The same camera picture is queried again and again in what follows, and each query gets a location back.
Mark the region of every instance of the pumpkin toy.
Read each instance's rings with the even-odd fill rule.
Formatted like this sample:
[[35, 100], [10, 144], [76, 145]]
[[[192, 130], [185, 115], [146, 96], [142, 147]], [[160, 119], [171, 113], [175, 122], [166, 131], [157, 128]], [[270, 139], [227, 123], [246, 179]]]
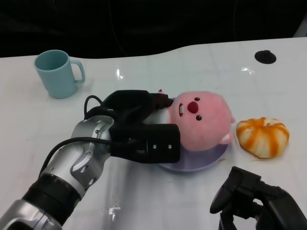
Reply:
[[281, 121], [266, 117], [240, 121], [236, 135], [242, 148], [259, 158], [280, 156], [290, 136]]

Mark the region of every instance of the plush toy nose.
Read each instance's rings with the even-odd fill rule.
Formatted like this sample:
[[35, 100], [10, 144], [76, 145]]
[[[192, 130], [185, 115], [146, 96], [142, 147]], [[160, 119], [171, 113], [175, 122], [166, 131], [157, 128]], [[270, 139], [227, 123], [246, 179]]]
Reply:
[[197, 113], [198, 112], [198, 105], [197, 105], [197, 103], [196, 102], [190, 102], [188, 104], [188, 110], [191, 113], [193, 113], [193, 114]]

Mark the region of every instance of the plate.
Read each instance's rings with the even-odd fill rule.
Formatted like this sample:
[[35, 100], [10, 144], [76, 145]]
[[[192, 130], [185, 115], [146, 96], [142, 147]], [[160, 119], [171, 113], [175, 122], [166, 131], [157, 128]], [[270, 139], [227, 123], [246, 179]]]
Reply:
[[180, 160], [177, 163], [160, 164], [160, 166], [178, 172], [206, 169], [221, 159], [228, 145], [219, 144], [204, 151], [188, 151], [181, 145]]

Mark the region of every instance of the table surface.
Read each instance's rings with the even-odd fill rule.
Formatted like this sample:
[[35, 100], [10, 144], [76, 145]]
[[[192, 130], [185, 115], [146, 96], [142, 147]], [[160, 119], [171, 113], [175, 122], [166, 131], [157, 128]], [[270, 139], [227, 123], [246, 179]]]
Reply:
[[[48, 95], [34, 56], [0, 59], [0, 216], [37, 179], [49, 151], [70, 138], [83, 119], [85, 98], [104, 99], [123, 89], [163, 89], [170, 97], [216, 92], [237, 121], [280, 119], [290, 131], [289, 144], [281, 157], [260, 160], [239, 146], [234, 124], [225, 161], [200, 172], [169, 172], [111, 157], [65, 230], [217, 230], [219, 215], [210, 214], [209, 207], [232, 166], [287, 190], [307, 215], [306, 46], [307, 38], [293, 38], [188, 46], [146, 57], [77, 58], [87, 78], [67, 99]], [[260, 50], [270, 50], [277, 61], [257, 62], [254, 55]], [[77, 66], [73, 71], [81, 78]], [[235, 223], [238, 229], [254, 229], [256, 222], [235, 218]]]

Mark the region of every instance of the stuffed animal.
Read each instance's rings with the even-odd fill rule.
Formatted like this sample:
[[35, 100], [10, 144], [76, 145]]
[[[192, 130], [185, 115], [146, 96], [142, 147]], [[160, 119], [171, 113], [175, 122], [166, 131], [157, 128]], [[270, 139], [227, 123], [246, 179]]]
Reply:
[[205, 91], [184, 92], [170, 107], [156, 110], [144, 120], [146, 124], [178, 125], [181, 144], [189, 151], [230, 143], [233, 138], [230, 128], [234, 122], [224, 98]]

